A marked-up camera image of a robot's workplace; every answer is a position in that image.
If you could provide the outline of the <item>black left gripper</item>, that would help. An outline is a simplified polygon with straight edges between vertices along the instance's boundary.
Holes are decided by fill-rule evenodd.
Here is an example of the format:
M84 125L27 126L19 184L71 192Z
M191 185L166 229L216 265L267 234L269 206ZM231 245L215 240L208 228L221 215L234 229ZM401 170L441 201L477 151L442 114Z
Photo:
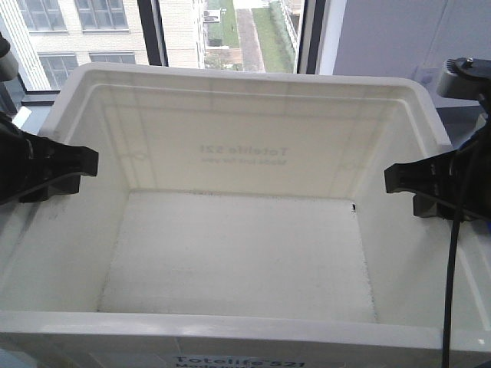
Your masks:
M97 151L27 133L9 115L1 114L2 205L77 194L81 176L97 176L98 163Z

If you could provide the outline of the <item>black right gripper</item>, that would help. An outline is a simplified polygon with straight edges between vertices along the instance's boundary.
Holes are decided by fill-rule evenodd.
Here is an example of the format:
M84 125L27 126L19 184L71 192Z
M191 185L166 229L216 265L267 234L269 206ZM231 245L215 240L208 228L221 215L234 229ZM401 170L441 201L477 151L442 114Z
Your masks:
M413 214L420 218L454 220L465 181L463 221L490 220L490 124L478 129L459 149L444 153L437 161L443 175L440 197L436 188L435 159L395 163L384 170L386 193L412 192Z

